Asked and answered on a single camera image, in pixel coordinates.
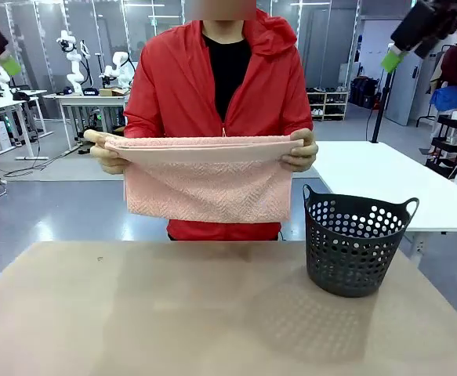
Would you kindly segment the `person in red jacket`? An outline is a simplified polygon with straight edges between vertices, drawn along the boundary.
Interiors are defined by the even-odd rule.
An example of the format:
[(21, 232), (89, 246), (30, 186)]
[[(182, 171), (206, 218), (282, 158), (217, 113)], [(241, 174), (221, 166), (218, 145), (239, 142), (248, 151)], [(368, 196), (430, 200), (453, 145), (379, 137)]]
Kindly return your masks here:
[[(157, 104), (162, 138), (253, 137), (285, 136), (281, 112), (297, 96), (306, 85), (288, 22), (217, 9), (146, 43), (129, 101)], [(167, 220), (174, 240), (276, 240), (282, 223)]]

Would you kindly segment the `black tripod pole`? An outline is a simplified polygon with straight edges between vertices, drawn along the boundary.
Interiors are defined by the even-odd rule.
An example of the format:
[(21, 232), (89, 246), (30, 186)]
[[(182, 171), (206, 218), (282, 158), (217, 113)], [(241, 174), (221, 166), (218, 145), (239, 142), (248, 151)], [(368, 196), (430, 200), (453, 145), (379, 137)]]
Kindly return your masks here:
[(372, 138), (370, 140), (371, 143), (378, 142), (379, 131), (381, 129), (383, 115), (384, 115), (384, 111), (386, 108), (386, 101), (387, 101), (388, 95), (390, 93), (390, 87), (391, 87), (393, 75), (394, 74), (392, 72), (389, 72), (386, 76), (386, 82), (385, 82), (385, 85), (383, 86), (383, 90), (382, 90), (382, 96), (381, 96), (381, 100), (379, 103), (379, 110), (378, 110), (377, 118), (375, 121), (375, 127), (373, 129)]

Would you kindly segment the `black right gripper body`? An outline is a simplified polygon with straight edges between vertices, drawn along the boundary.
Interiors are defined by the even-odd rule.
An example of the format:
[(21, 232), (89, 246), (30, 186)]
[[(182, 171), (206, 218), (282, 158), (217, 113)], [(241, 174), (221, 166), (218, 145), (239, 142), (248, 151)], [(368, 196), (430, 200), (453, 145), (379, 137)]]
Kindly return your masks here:
[(414, 51), (425, 38), (446, 39), (457, 31), (457, 0), (417, 0), (391, 35), (404, 51)]

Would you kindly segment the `black suitcase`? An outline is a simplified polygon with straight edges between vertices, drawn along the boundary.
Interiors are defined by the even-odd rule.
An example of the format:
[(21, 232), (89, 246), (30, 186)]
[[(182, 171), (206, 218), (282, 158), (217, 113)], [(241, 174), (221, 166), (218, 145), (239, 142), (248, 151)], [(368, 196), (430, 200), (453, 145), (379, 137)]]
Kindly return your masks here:
[(363, 108), (372, 109), (379, 87), (379, 79), (365, 76), (356, 77), (350, 83), (349, 102)]

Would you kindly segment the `person's right forearm red sleeve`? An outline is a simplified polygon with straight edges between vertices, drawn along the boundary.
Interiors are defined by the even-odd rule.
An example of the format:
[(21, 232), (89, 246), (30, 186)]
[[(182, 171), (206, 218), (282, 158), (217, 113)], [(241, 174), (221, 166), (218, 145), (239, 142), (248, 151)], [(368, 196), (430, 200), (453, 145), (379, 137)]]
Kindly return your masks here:
[(124, 115), (126, 138), (162, 138), (165, 136), (160, 111), (154, 101), (129, 101)]

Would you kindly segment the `large white table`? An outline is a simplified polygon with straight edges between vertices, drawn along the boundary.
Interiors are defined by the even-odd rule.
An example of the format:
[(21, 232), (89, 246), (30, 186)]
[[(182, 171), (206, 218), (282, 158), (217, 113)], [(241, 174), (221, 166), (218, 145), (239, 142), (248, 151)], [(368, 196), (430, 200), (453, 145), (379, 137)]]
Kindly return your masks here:
[(319, 178), (333, 193), (389, 202), (419, 199), (408, 232), (419, 264), (431, 233), (457, 233), (457, 185), (385, 143), (319, 141), (317, 160), (302, 178)]

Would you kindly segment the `person's left forearm red sleeve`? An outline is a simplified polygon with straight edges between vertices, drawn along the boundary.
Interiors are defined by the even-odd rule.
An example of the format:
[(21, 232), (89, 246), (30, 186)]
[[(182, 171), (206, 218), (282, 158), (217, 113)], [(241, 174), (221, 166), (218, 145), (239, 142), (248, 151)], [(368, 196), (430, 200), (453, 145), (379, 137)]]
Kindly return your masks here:
[(285, 136), (303, 128), (309, 130), (313, 128), (307, 96), (297, 96), (285, 101), (281, 112), (281, 127)]

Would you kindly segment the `black perforated plastic basket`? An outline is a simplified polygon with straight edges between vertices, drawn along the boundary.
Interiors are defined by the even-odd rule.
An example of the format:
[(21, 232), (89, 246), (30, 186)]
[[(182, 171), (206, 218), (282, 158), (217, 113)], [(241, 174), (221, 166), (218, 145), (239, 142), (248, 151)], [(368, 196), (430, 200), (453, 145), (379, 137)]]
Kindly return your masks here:
[(394, 204), (305, 184), (303, 204), (308, 277), (333, 295), (363, 298), (379, 290), (419, 199)]

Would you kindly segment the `person's right hand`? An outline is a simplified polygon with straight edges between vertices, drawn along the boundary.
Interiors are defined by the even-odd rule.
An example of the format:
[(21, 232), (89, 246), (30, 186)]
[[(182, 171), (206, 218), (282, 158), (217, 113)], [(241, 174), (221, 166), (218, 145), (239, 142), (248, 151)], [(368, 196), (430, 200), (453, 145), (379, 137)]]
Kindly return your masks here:
[(108, 139), (121, 139), (121, 136), (88, 129), (84, 132), (84, 138), (87, 141), (94, 143), (90, 148), (90, 154), (98, 160), (100, 167), (104, 172), (110, 175), (122, 175), (124, 173), (129, 162), (120, 158), (113, 150), (108, 150), (105, 147)]

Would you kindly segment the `blue cloth bundle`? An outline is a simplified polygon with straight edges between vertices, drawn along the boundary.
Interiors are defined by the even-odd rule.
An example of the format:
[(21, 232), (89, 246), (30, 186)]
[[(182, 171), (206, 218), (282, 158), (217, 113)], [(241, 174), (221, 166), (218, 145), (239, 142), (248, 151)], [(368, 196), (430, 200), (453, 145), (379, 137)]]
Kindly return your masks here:
[(430, 98), (430, 104), (438, 112), (457, 110), (457, 86), (436, 89)]

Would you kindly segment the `black utility cart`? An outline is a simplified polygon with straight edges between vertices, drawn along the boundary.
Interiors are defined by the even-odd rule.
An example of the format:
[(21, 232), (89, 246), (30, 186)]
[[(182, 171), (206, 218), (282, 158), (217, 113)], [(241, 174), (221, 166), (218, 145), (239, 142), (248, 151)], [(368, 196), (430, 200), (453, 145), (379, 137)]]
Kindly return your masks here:
[(457, 168), (457, 111), (437, 117), (425, 166), (442, 176)]

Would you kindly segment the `white lab desk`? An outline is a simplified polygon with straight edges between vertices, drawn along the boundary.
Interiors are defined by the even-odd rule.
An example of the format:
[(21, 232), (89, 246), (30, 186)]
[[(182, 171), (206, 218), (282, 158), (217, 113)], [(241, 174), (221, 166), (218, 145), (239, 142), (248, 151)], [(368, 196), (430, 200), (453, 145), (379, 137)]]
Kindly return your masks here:
[(50, 136), (53, 134), (52, 131), (48, 131), (45, 126), (45, 119), (43, 117), (43, 113), (40, 107), (39, 99), (42, 98), (48, 91), (45, 89), (37, 89), (37, 90), (24, 90), (24, 93), (30, 97), (30, 101), (34, 103), (34, 107), (37, 109), (39, 120), (41, 123), (41, 132), (38, 134), (38, 129), (35, 123), (34, 117), (31, 115), (31, 109), (29, 107), (28, 101), (15, 101), (11, 96), (10, 97), (0, 97), (0, 115), (5, 115), (10, 123), (11, 128), (13, 130), (13, 141), (14, 146), (11, 146), (9, 149), (5, 149), (4, 151), (0, 151), (0, 154), (6, 153), (11, 151), (14, 148), (17, 148), (20, 144), (20, 137), (17, 133), (16, 129), (16, 122), (14, 114), (17, 116), (17, 120), (20, 124), (20, 129), (22, 131), (24, 145), (26, 147), (27, 154), (25, 156), (15, 157), (16, 161), (47, 161), (48, 157), (43, 157), (40, 155), (38, 151), (36, 154), (34, 153), (31, 140), (30, 140), (30, 133), (28, 131), (28, 127), (26, 124), (26, 118), (31, 119), (30, 129), (35, 132), (35, 136), (37, 141), (46, 136)]
[(80, 147), (78, 142), (78, 130), (73, 115), (73, 108), (89, 108), (97, 107), (100, 110), (102, 116), (102, 127), (103, 131), (109, 133), (110, 123), (106, 120), (104, 110), (109, 107), (120, 107), (125, 108), (128, 102), (129, 94), (126, 93), (123, 96), (84, 96), (82, 94), (70, 94), (70, 95), (57, 95), (48, 94), (44, 96), (45, 99), (55, 100), (60, 110), (62, 117), (64, 133), (67, 140), (67, 151), (73, 152)]

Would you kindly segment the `pink terry towel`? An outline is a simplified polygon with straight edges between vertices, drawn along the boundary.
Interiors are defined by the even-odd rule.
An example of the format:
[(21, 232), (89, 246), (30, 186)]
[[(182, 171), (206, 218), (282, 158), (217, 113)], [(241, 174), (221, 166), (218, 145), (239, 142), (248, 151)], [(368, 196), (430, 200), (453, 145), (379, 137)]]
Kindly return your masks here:
[(292, 173), (281, 157), (303, 146), (287, 136), (109, 138), (128, 161), (125, 200), (137, 215), (214, 223), (284, 222)]

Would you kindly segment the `shoe rack with shoes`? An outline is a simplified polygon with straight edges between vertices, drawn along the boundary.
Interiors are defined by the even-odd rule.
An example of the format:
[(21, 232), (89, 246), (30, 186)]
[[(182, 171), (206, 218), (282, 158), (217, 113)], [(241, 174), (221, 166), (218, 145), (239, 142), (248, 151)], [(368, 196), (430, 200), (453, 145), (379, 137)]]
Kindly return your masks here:
[(345, 118), (349, 99), (346, 87), (307, 88), (306, 94), (314, 121), (341, 121)]

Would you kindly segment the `white cabinet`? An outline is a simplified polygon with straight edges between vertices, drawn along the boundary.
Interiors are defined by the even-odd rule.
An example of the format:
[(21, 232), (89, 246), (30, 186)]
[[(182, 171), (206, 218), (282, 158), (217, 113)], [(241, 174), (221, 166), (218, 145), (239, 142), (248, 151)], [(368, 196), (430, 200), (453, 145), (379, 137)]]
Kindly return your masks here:
[(397, 66), (385, 110), (386, 119), (401, 126), (408, 126), (427, 114), (430, 101), (427, 91), (435, 60), (434, 53), (421, 59), (411, 52)]

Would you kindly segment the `person's left hand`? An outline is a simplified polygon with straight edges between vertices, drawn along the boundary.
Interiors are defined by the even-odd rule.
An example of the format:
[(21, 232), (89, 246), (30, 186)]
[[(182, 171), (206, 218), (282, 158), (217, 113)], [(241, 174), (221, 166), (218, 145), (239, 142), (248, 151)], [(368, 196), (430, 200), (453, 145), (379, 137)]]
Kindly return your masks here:
[(313, 132), (308, 128), (294, 131), (291, 140), (302, 140), (303, 146), (291, 150), (290, 154), (281, 157), (281, 167), (290, 172), (306, 172), (316, 160), (318, 146)]

